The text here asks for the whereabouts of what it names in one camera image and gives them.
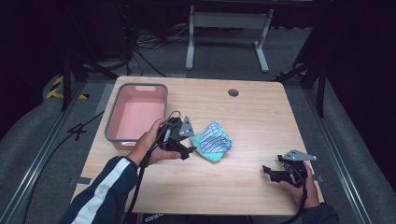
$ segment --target sleeve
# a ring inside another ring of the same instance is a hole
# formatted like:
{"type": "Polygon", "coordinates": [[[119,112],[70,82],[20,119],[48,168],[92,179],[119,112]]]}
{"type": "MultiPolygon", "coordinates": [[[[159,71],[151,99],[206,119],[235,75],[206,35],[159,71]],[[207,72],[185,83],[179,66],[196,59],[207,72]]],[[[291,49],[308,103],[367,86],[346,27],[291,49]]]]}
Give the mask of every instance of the sleeve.
{"type": "Polygon", "coordinates": [[[322,203],[317,207],[305,208],[302,222],[304,224],[338,224],[340,219],[331,206],[322,203]]]}
{"type": "Polygon", "coordinates": [[[59,223],[120,223],[137,167],[126,157],[108,161],[102,173],[70,204],[59,223]]]}

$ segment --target yellow tape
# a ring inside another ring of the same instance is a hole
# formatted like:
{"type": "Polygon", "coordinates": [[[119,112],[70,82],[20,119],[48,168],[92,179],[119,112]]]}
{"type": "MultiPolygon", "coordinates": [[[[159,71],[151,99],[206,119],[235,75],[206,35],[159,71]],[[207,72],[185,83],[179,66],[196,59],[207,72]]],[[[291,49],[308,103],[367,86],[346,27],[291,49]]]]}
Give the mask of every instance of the yellow tape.
{"type": "MultiPolygon", "coordinates": [[[[64,76],[59,75],[58,78],[56,78],[55,82],[53,83],[52,87],[49,90],[49,93],[47,94],[47,98],[59,98],[63,99],[64,95],[61,93],[57,93],[56,90],[58,89],[59,85],[61,82],[64,80],[64,76]]],[[[89,94],[81,94],[78,99],[80,100],[88,100],[90,98],[89,94]]]]}

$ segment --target person's left hand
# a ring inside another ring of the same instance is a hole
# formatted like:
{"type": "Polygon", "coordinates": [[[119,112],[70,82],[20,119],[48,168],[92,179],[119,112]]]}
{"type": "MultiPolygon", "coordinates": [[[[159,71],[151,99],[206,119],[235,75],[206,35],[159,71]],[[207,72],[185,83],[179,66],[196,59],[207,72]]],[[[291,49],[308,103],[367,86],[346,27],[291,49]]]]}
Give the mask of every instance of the person's left hand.
{"type": "MultiPolygon", "coordinates": [[[[127,157],[131,159],[137,167],[140,166],[140,162],[145,157],[147,151],[157,138],[157,132],[161,125],[166,122],[166,119],[158,119],[154,122],[148,132],[144,133],[139,140],[137,140],[134,148],[129,152],[127,157]]],[[[181,157],[180,152],[166,151],[160,148],[155,148],[151,154],[149,164],[155,163],[160,160],[175,160],[181,157]]]]}

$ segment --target metal frame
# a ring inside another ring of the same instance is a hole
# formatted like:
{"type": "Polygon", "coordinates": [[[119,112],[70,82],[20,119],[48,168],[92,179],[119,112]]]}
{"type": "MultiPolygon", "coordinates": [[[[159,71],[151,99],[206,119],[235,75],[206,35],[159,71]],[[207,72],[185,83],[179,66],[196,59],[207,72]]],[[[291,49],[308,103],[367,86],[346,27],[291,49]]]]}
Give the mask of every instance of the metal frame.
{"type": "Polygon", "coordinates": [[[353,181],[347,166],[345,165],[341,154],[338,150],[337,145],[335,144],[334,140],[332,139],[332,134],[327,127],[326,121],[324,118],[318,113],[316,110],[316,100],[314,94],[311,90],[304,90],[304,95],[310,104],[312,112],[315,114],[315,118],[318,122],[318,125],[325,137],[326,143],[328,145],[327,149],[329,152],[329,156],[332,160],[332,164],[338,177],[341,180],[341,184],[343,185],[344,191],[346,192],[346,196],[350,202],[353,212],[355,213],[356,218],[358,219],[359,223],[373,223],[367,213],[367,210],[361,200],[361,196],[356,189],[355,182],[353,181]]]}
{"type": "Polygon", "coordinates": [[[32,187],[38,179],[38,175],[44,168],[45,161],[50,157],[55,141],[59,135],[59,131],[64,125],[67,115],[70,113],[73,104],[81,95],[84,87],[85,83],[82,82],[79,82],[75,87],[74,94],[71,98],[69,106],[65,109],[64,112],[61,112],[58,118],[55,120],[55,123],[53,124],[49,132],[49,135],[47,136],[42,147],[35,156],[34,161],[24,175],[22,182],[20,183],[18,189],[14,193],[14,196],[8,203],[6,210],[0,217],[0,223],[14,223],[16,215],[20,212],[21,207],[24,205],[23,202],[29,197],[32,187]]]}
{"type": "Polygon", "coordinates": [[[262,29],[259,41],[254,42],[254,48],[260,62],[260,67],[264,73],[269,72],[267,61],[265,60],[262,46],[268,33],[271,23],[273,9],[269,9],[266,14],[243,14],[243,13],[220,13],[220,12],[195,12],[195,7],[190,6],[189,20],[189,46],[187,48],[186,69],[191,70],[194,60],[194,28],[195,27],[222,27],[222,28],[243,28],[262,29]]]}

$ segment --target white stripe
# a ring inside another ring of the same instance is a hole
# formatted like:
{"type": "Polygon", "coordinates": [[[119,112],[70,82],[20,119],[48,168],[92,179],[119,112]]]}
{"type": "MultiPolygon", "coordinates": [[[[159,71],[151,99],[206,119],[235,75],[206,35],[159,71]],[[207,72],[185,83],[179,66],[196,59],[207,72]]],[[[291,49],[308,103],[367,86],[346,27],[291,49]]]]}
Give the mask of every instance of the white stripe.
{"type": "Polygon", "coordinates": [[[79,210],[76,219],[72,222],[78,223],[92,223],[97,210],[102,205],[108,190],[113,184],[120,178],[122,172],[130,164],[128,160],[122,158],[114,169],[106,176],[106,178],[99,184],[96,189],[93,198],[91,198],[82,208],[79,210]]]}

